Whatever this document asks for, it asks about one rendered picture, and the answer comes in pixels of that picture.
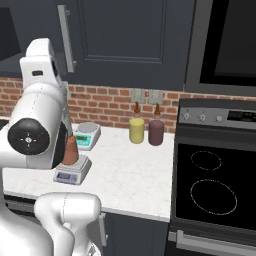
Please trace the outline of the dark blue cabinet door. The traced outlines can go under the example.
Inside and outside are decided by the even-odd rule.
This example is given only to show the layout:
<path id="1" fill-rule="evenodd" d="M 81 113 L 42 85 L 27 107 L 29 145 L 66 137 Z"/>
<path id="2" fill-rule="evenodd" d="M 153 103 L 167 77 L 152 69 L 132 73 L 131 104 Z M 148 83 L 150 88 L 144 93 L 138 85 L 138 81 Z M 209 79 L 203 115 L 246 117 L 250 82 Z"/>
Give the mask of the dark blue cabinet door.
<path id="1" fill-rule="evenodd" d="M 56 0 L 70 11 L 72 84 L 180 91 L 195 0 Z"/>

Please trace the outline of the yellow squeeze bottle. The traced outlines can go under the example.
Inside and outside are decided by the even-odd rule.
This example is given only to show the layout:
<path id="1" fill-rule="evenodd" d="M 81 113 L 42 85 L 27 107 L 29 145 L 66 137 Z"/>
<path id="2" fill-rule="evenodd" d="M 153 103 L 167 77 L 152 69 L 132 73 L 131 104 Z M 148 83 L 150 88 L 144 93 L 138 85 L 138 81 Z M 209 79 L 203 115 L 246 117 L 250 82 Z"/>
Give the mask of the yellow squeeze bottle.
<path id="1" fill-rule="evenodd" d="M 129 120 L 129 139 L 134 144 L 140 144 L 144 140 L 145 121 L 141 118 L 139 103 L 136 103 L 133 117 Z"/>

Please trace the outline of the grey wall outlet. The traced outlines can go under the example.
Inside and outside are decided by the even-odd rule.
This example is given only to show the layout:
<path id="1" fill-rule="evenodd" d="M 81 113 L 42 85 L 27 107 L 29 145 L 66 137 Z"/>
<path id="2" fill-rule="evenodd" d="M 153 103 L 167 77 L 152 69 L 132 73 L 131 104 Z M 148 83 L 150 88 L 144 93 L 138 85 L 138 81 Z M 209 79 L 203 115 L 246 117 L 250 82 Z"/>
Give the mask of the grey wall outlet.
<path id="1" fill-rule="evenodd" d="M 148 103 L 149 104 L 162 104 L 163 101 L 163 91 L 162 90 L 155 90 L 151 89 L 149 91 L 149 96 L 148 96 Z"/>
<path id="2" fill-rule="evenodd" d="M 145 102 L 145 90 L 140 88 L 131 89 L 131 101 L 143 104 Z"/>

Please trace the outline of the brown honey bottle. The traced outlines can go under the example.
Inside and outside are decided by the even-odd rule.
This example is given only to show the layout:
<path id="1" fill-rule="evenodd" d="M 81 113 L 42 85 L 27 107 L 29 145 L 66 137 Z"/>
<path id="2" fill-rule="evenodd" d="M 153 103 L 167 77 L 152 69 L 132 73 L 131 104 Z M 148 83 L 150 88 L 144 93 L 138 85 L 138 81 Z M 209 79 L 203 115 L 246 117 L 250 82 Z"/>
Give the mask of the brown honey bottle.
<path id="1" fill-rule="evenodd" d="M 65 154 L 62 163 L 64 165 L 73 165 L 79 159 L 79 153 L 76 143 L 76 137 L 74 135 L 67 139 L 67 144 L 65 148 Z"/>

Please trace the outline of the dark open wall cabinet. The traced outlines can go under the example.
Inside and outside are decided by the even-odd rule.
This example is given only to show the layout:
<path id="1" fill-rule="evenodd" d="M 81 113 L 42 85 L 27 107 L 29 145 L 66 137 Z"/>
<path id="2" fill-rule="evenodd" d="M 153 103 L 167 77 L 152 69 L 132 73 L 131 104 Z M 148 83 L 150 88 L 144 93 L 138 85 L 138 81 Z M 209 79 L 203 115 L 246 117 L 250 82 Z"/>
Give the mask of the dark open wall cabinet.
<path id="1" fill-rule="evenodd" d="M 0 77 L 21 78 L 19 60 L 30 42 L 49 38 L 61 76 L 67 74 L 55 0 L 0 0 Z"/>

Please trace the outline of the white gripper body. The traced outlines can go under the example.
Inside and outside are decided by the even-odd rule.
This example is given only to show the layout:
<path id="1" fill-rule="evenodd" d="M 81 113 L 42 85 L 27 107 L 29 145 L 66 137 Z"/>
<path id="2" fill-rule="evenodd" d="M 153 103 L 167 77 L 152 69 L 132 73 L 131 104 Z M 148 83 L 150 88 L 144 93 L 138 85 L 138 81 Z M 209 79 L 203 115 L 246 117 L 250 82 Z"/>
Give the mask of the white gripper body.
<path id="1" fill-rule="evenodd" d="M 56 60 L 54 49 L 49 38 L 34 39 L 27 47 L 26 59 L 42 56 L 50 56 L 53 60 Z"/>

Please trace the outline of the dark blue base cabinet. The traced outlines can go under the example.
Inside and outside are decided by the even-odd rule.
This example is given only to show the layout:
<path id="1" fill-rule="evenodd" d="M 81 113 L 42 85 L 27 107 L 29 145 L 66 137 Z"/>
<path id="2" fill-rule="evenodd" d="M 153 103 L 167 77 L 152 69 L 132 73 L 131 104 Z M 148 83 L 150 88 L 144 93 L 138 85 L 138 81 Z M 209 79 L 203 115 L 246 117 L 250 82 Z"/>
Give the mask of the dark blue base cabinet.
<path id="1" fill-rule="evenodd" d="M 164 256 L 167 222 L 106 213 L 104 256 Z"/>

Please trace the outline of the white scale with teal display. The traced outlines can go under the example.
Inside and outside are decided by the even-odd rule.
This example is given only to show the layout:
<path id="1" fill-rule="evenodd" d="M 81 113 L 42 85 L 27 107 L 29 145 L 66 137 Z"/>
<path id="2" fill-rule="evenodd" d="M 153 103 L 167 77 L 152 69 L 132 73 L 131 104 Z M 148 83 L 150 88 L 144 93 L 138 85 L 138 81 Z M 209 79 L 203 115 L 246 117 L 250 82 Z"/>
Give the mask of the white scale with teal display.
<path id="1" fill-rule="evenodd" d="M 94 122 L 85 122 L 79 124 L 74 129 L 73 134 L 76 137 L 78 149 L 81 151 L 90 151 L 101 135 L 101 127 Z"/>

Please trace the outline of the maroon squeeze bottle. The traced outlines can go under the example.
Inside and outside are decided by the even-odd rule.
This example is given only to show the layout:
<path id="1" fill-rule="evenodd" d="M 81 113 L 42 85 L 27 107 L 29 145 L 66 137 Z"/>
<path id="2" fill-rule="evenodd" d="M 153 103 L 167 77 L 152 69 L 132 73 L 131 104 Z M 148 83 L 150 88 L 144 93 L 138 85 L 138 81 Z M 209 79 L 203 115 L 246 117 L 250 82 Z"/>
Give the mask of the maroon squeeze bottle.
<path id="1" fill-rule="evenodd" d="M 164 122 L 161 120 L 159 104 L 156 104 L 153 119 L 149 122 L 148 142 L 153 146 L 159 146 L 163 142 Z"/>

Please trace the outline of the black and grey stove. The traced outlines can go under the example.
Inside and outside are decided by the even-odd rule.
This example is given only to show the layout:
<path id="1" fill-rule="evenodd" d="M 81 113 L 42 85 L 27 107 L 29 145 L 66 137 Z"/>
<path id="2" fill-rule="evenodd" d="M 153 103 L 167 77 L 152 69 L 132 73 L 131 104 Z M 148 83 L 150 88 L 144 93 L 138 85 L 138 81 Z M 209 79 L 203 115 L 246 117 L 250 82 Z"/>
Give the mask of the black and grey stove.
<path id="1" fill-rule="evenodd" d="M 256 247 L 256 102 L 179 102 L 170 230 Z"/>

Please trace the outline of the black and grey microwave oven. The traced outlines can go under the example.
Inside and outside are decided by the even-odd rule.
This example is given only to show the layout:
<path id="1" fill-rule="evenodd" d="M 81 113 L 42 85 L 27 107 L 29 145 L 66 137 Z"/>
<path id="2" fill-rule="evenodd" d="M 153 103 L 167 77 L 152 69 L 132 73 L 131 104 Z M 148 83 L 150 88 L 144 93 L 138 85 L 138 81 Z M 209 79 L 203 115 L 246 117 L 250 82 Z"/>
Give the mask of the black and grey microwave oven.
<path id="1" fill-rule="evenodd" d="M 185 88 L 256 97 L 256 0 L 196 0 Z"/>

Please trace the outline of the white scale with grey display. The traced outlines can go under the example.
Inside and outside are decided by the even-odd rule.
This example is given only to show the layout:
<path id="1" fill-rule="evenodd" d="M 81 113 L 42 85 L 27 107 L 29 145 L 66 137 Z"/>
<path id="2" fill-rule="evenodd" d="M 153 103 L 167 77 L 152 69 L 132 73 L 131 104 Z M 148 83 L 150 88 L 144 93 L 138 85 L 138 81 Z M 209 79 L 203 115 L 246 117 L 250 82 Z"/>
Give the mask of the white scale with grey display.
<path id="1" fill-rule="evenodd" d="M 92 166 L 86 155 L 80 155 L 73 165 L 59 164 L 54 172 L 53 180 L 59 183 L 80 185 Z"/>

